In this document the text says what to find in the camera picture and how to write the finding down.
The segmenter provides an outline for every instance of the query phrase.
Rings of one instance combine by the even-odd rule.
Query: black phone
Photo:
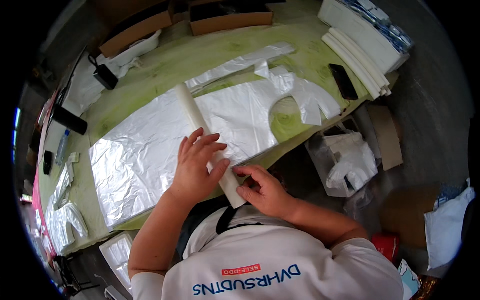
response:
[[[347,100],[357,100],[359,96],[355,92],[352,81],[347,75],[345,68],[341,65],[328,64],[328,67],[332,71],[333,78],[335,78],[336,85],[342,94],[342,97]]]

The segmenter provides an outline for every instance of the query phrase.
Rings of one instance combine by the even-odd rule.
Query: table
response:
[[[142,68],[130,69],[114,90],[104,90],[101,98],[81,117],[88,122],[85,135],[71,133],[66,156],[79,152],[78,163],[73,164],[75,177],[69,200],[77,205],[88,227],[88,237],[80,238],[74,232],[75,243],[67,252],[88,247],[109,237],[97,201],[88,149],[98,139],[122,122],[127,116],[163,94],[179,82],[200,75],[230,59],[256,51],[279,41],[291,43],[296,51],[274,61],[270,67],[284,66],[298,77],[316,83],[330,93],[343,109],[340,116],[325,120],[322,126],[302,124],[300,111],[294,99],[284,98],[271,109],[271,128],[279,145],[252,158],[249,163],[270,167],[283,154],[303,143],[312,134],[327,129],[351,113],[363,101],[372,100],[365,87],[351,69],[324,42],[321,36],[328,31],[316,13],[321,3],[316,0],[289,0],[287,3],[269,4],[274,12],[273,26],[254,26],[230,31],[191,36],[185,21],[166,28],[159,37],[159,47],[143,55]],[[355,101],[344,100],[328,69],[329,63],[343,65],[359,95]],[[391,86],[398,75],[391,73]],[[247,81],[262,79],[247,69],[210,84],[201,94]],[[49,176],[39,176],[42,207],[45,211],[53,193],[61,168],[54,166]],[[220,195],[218,188],[209,198]],[[114,230],[139,229],[149,212],[123,223]]]

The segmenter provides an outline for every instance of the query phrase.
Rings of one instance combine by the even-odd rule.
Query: styrofoam box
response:
[[[324,0],[318,18],[327,25],[340,29],[354,40],[383,74],[398,69],[410,57],[408,53],[398,52],[372,24],[337,0]]]
[[[128,258],[137,232],[137,230],[124,231],[99,246],[110,269],[130,294],[132,294],[132,287],[128,277]]]

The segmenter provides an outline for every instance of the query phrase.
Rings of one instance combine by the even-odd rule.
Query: floor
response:
[[[369,233],[379,230],[377,210],[395,187],[446,182],[462,184],[468,177],[467,138],[473,115],[472,97],[453,45],[438,23],[417,0],[372,0],[415,41],[410,59],[398,70],[400,78],[385,99],[403,130],[404,164],[380,171],[373,181],[379,189],[363,210]],[[299,198],[343,210],[343,200],[325,195],[316,170],[303,145],[284,155],[275,168],[284,176],[288,191]],[[414,271],[426,273],[426,251],[401,247]],[[103,288],[120,285],[101,256],[98,246],[83,251],[80,270],[100,288],[85,291],[88,299],[103,299]],[[437,270],[441,276],[444,270]]]

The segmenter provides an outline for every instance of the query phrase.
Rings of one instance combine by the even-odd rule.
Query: red logo label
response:
[[[261,270],[260,264],[252,264],[246,267],[240,267],[235,269],[223,269],[222,276],[245,274],[245,273],[255,272],[259,270]]]

